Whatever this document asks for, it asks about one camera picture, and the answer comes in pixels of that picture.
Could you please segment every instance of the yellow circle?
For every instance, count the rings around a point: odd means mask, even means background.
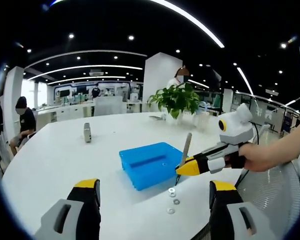
[[[220,119],[218,124],[219,124],[219,128],[221,129],[221,131],[225,132],[227,129],[226,122],[223,121],[222,119]]]

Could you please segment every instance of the cable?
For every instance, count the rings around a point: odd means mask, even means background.
[[[259,145],[259,131],[258,131],[258,128],[257,128],[257,124],[252,122],[252,121],[250,123],[252,123],[254,125],[254,128],[256,130],[257,144]]]
[[[255,128],[255,130],[256,130],[257,144],[259,145],[259,131],[258,131],[258,128],[257,128],[257,124],[254,123],[254,122],[252,122],[252,121],[251,121],[250,123],[252,123],[252,124],[254,125],[254,128]],[[239,186],[239,184],[242,182],[242,180],[245,178],[245,176],[246,176],[248,173],[249,173],[249,170],[247,170],[246,173],[245,173],[242,177],[240,177],[240,178],[238,179],[238,181],[237,181],[236,184],[234,185],[236,188]]]

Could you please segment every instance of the blue plastic box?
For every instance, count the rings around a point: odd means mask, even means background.
[[[177,177],[175,167],[182,158],[182,152],[166,142],[123,150],[119,155],[123,170],[138,191]]]

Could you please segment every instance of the human hand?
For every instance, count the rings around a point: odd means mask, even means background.
[[[244,168],[253,172],[264,172],[277,165],[269,158],[269,148],[264,145],[244,144],[239,148],[239,156],[245,157]]]

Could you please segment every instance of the curved ceiling light strip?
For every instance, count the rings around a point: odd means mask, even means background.
[[[240,67],[237,67],[236,69],[238,70],[238,72],[240,73],[241,77],[242,77],[243,80],[245,81],[245,84],[246,84],[246,86],[248,87],[248,89],[249,89],[251,95],[254,95],[254,92],[252,91],[252,89],[251,89],[251,87],[250,87],[250,84],[249,84],[249,82],[248,82],[248,79],[246,78],[244,72],[241,70]]]
[[[193,83],[193,84],[197,84],[197,85],[200,85],[200,86],[203,86],[203,87],[205,87],[205,88],[207,88],[207,89],[210,88],[210,87],[208,87],[207,85],[204,85],[204,84],[202,84],[202,83],[200,83],[200,82],[193,81],[193,80],[191,80],[191,79],[189,79],[188,82]]]
[[[54,81],[47,83],[47,85],[52,85],[52,84],[58,84],[58,83],[63,83],[67,81],[73,81],[73,80],[81,80],[81,79],[125,79],[125,76],[84,76],[84,77],[76,77],[76,78],[69,78],[69,79],[64,79],[60,81]]]
[[[84,54],[84,53],[118,53],[118,54],[131,54],[131,55],[137,55],[137,56],[147,57],[147,55],[145,55],[145,54],[131,52],[131,51],[119,51],[119,50],[82,50],[82,51],[71,51],[71,52],[66,52],[66,53],[62,53],[62,54],[50,56],[50,57],[47,57],[45,59],[36,61],[34,63],[31,63],[29,66],[26,66],[24,69],[30,68],[33,65],[45,62],[45,61],[50,60],[50,59],[55,59],[55,58],[59,58],[59,57],[67,56],[67,55]]]
[[[195,24],[198,28],[200,28],[202,31],[204,31],[220,48],[224,48],[225,45],[210,31],[205,25],[203,25],[198,19],[187,13],[185,10],[181,9],[180,7],[167,2],[165,0],[149,0],[151,2],[155,2],[157,4],[160,4],[168,9],[171,9],[175,11],[176,13],[182,15],[186,19],[188,19],[190,22]]]
[[[27,80],[30,81],[30,80],[39,78],[39,77],[41,77],[43,75],[48,75],[48,74],[52,74],[52,73],[56,73],[56,72],[60,72],[60,71],[65,71],[65,70],[70,70],[70,69],[81,69],[81,68],[123,68],[123,69],[143,70],[142,67],[122,66],[122,65],[83,65],[83,66],[70,66],[70,67],[60,68],[60,69],[53,70],[53,71],[47,71],[47,72],[41,73],[39,75],[30,77]]]
[[[296,101],[298,101],[298,100],[300,100],[300,97],[297,98],[296,100],[292,100],[292,101],[288,102],[288,103],[286,104],[286,106],[289,106],[289,105],[291,105],[291,104],[294,104],[294,103],[295,103]]]

